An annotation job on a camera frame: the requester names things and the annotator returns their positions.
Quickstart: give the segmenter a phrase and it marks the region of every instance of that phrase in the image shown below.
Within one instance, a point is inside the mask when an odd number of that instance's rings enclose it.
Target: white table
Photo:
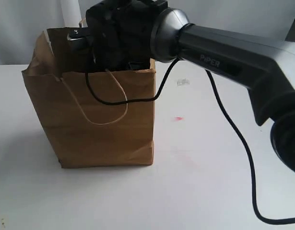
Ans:
[[[158,83],[167,66],[157,63]],[[156,102],[152,166],[65,170],[30,102],[24,68],[0,66],[0,229],[295,230],[255,217],[245,150],[203,69],[180,62],[172,70]],[[177,86],[182,79],[189,84]],[[258,127],[246,89],[215,80],[252,150],[261,213],[294,217],[295,173],[271,147],[272,122]]]

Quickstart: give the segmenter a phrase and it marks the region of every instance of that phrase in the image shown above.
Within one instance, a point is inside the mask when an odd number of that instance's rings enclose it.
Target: brown paper bag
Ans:
[[[153,163],[154,102],[108,106],[85,84],[86,51],[72,53],[68,28],[47,30],[37,39],[24,83],[62,168]],[[90,73],[103,100],[154,96],[155,70]]]

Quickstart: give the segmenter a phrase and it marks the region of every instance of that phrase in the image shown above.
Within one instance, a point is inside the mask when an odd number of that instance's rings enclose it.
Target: stain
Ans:
[[[182,85],[190,85],[190,81],[188,79],[179,79],[177,81],[177,86],[182,86]]]
[[[176,116],[174,118],[174,121],[182,121],[184,118],[183,117],[180,117],[180,116]]]
[[[1,219],[1,227],[2,227],[2,229],[5,229],[5,221],[4,221],[4,218]]]

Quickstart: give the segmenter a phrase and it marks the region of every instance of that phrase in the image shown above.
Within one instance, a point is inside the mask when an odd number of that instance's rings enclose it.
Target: cable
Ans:
[[[158,89],[158,92],[156,93],[155,97],[152,97],[152,98],[139,98],[139,99],[130,99],[130,100],[126,100],[126,101],[120,101],[120,102],[106,102],[102,99],[100,99],[93,91],[91,85],[90,85],[90,81],[89,81],[89,67],[91,65],[91,61],[88,60],[88,67],[86,69],[86,72],[85,72],[85,83],[86,83],[86,86],[88,87],[91,95],[100,103],[102,104],[106,104],[106,105],[120,105],[120,104],[129,104],[129,103],[134,103],[134,102],[152,102],[152,101],[155,101],[161,94],[161,91],[165,85],[165,82],[166,82],[166,79],[168,77],[168,75],[170,74],[172,68],[174,67],[174,65],[179,62],[179,58],[176,58],[172,63],[171,65],[168,67],[163,79],[162,79],[162,82],[159,86],[159,89]]]
[[[232,121],[232,119],[230,118],[230,116],[228,115],[228,113],[226,112],[218,90],[215,86],[214,83],[214,79],[212,77],[212,74],[210,73],[210,71],[206,70],[206,73],[209,77],[216,101],[224,115],[224,117],[226,118],[226,120],[228,121],[228,123],[231,125],[231,127],[233,128],[233,130],[236,132],[237,136],[240,138],[246,152],[248,155],[248,161],[249,161],[249,166],[250,166],[250,172],[251,172],[251,180],[252,180],[252,205],[253,205],[253,209],[254,209],[254,213],[257,216],[257,218],[259,220],[261,220],[262,222],[266,223],[266,224],[272,224],[272,225],[285,225],[285,224],[295,224],[295,218],[286,218],[286,219],[269,219],[269,218],[265,218],[263,217],[259,210],[258,210],[258,206],[257,206],[257,194],[256,194],[256,175],[255,175],[255,167],[254,167],[254,161],[253,161],[253,157],[251,154],[251,151],[248,147],[248,143],[247,141],[244,139],[243,135],[241,134],[241,132],[239,131],[239,129],[237,128],[237,126],[234,124],[234,122]]]

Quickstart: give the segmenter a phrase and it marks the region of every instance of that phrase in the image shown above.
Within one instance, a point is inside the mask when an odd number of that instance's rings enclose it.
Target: white string handle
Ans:
[[[126,96],[126,93],[123,89],[123,87],[120,85],[119,81],[114,77],[114,75],[106,69],[106,72],[113,78],[113,80],[115,81],[115,83],[118,85],[118,87],[121,89],[121,91],[123,92],[124,96],[125,96],[125,100],[127,100],[127,96]],[[84,110],[82,109],[76,95],[73,93],[73,91],[71,90],[71,88],[69,87],[69,85],[65,82],[65,80],[63,78],[61,78],[61,81],[62,83],[64,84],[64,86],[66,87],[66,89],[69,91],[69,93],[71,94],[71,97],[73,98],[73,100],[75,101],[75,103],[77,104],[80,112],[82,113],[82,115],[84,116],[85,120],[93,125],[96,125],[96,126],[106,126],[106,125],[111,125],[113,123],[116,123],[118,121],[120,121],[126,114],[127,114],[127,111],[128,111],[128,103],[125,104],[126,107],[125,107],[125,112],[122,114],[122,116],[120,116],[118,119],[114,120],[114,121],[110,121],[110,122],[106,122],[106,123],[95,123],[93,121],[91,121],[85,114]]]

